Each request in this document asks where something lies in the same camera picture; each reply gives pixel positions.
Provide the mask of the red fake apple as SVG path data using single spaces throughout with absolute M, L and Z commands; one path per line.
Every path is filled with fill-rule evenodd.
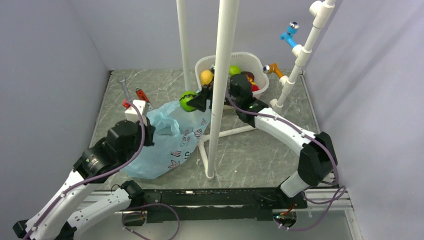
M 257 85 L 252 84 L 252 85 L 251 85 L 251 90 L 252 90 L 252 92 L 256 92 L 256 91 L 259 91 L 259 90 L 260 90 L 260 88 L 259 88 Z

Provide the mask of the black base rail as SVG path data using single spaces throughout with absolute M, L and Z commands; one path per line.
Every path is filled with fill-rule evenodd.
M 144 197 L 123 214 L 126 227 L 165 221 L 255 219 L 270 221 L 280 213 L 306 209 L 298 194 L 284 199 L 275 187 L 145 189 Z

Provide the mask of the dark brown fake fruit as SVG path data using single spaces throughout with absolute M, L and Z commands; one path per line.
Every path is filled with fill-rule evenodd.
M 244 74 L 250 82 L 255 82 L 255 76 L 250 71 L 242 71 L 241 74 Z

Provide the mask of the silver open-end wrench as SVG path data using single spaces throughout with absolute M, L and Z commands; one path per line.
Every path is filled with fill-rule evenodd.
M 120 83 L 120 85 L 122 86 L 122 90 L 123 90 L 123 93 L 124 93 L 124 95 L 125 95 L 125 99 L 126 99 L 127 101 L 132 101 L 132 98 L 131 98 L 130 92 L 129 92 L 128 87 L 127 87 L 127 78 L 126 78 L 126 77 L 124 77 L 124 78 L 122 78 L 122 79 L 119 79 L 119 80 L 118 80 L 118 82 L 119 82 L 119 83 Z

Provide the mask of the white plastic basket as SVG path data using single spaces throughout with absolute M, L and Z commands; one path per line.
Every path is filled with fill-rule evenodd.
M 210 55 L 201 58 L 195 64 L 194 71 L 199 87 L 202 87 L 209 79 L 209 72 L 215 66 L 215 60 L 216 56 Z M 270 85 L 268 76 L 263 72 L 262 62 L 250 52 L 240 51 L 231 54 L 228 76 L 232 77 L 235 74 L 245 75 L 256 98 L 260 98 Z

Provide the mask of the blue toy faucet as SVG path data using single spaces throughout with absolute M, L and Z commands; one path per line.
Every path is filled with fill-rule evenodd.
M 280 40 L 285 41 L 292 49 L 297 45 L 294 41 L 294 35 L 297 33 L 299 27 L 296 21 L 290 21 L 286 31 L 280 35 Z

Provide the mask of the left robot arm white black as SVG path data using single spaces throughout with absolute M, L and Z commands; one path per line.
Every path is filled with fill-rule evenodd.
M 77 207 L 99 184 L 132 162 L 142 147 L 153 146 L 155 130 L 146 116 L 116 123 L 105 137 L 83 152 L 63 185 L 35 216 L 13 225 L 16 236 L 22 240 L 76 240 L 116 211 L 139 209 L 144 192 L 133 180 L 82 210 Z

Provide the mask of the white PVC pipe frame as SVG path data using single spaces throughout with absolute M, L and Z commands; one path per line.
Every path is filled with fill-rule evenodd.
M 212 95 L 212 118 L 211 133 L 209 135 L 209 153 L 206 154 L 203 143 L 199 143 L 199 151 L 202 154 L 202 161 L 205 169 L 205 175 L 209 180 L 215 177 L 215 160 L 218 147 L 218 141 L 221 137 L 220 127 L 224 108 L 224 94 L 227 86 L 226 74 L 230 68 L 231 51 L 234 43 L 237 16 L 239 12 L 238 0 L 219 1 L 218 27 L 216 39 L 216 76 L 213 84 L 214 92 Z M 278 113 L 281 113 L 284 102 L 292 91 L 296 78 L 305 66 L 312 54 L 313 46 L 330 19 L 336 2 L 334 0 L 317 0 L 309 8 L 309 12 L 314 17 L 312 28 L 304 45 L 298 44 L 292 48 L 292 53 L 296 57 L 294 67 L 289 77 L 281 80 L 282 90 L 278 99 L 273 99 L 271 107 Z

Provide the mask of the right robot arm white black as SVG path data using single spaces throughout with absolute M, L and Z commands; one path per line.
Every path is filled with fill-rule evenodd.
M 328 174 L 337 172 L 331 137 L 325 132 L 301 129 L 254 97 L 245 74 L 230 77 L 225 104 L 235 108 L 242 122 L 270 134 L 299 156 L 297 170 L 277 187 L 275 200 L 280 207 L 289 207 L 301 192 L 316 187 Z

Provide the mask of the red handled adjustable wrench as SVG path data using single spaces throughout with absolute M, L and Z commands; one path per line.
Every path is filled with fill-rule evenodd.
M 137 87 L 135 89 L 135 93 L 140 100 L 146 102 L 149 111 L 152 111 L 155 109 L 151 101 L 149 100 L 149 98 L 147 97 L 147 95 L 144 93 L 144 91 L 141 88 Z

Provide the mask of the green striped fake fruit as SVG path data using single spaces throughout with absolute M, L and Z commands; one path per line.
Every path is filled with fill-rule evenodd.
M 198 95 L 195 91 L 185 91 L 179 98 L 179 105 L 185 112 L 194 112 L 197 109 L 190 106 L 188 103 Z

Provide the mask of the yellow fake lemon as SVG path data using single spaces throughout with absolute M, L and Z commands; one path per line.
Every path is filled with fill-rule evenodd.
M 215 74 L 214 74 L 213 71 L 211 71 L 209 69 L 202 71 L 199 75 L 200 85 L 202 87 L 210 85 L 213 82 L 214 77 L 215 77 Z

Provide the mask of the orange toy faucet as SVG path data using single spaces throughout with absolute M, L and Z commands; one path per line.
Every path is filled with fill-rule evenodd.
M 278 78 L 282 78 L 284 76 L 277 63 L 266 64 L 263 66 L 262 70 L 265 74 L 276 74 Z

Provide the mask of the light blue plastic bag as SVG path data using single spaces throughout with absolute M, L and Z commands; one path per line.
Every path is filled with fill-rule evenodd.
M 211 122 L 211 109 L 186 112 L 179 100 L 174 100 L 148 111 L 146 117 L 155 127 L 155 145 L 143 146 L 122 171 L 130 177 L 153 180 L 190 157 Z

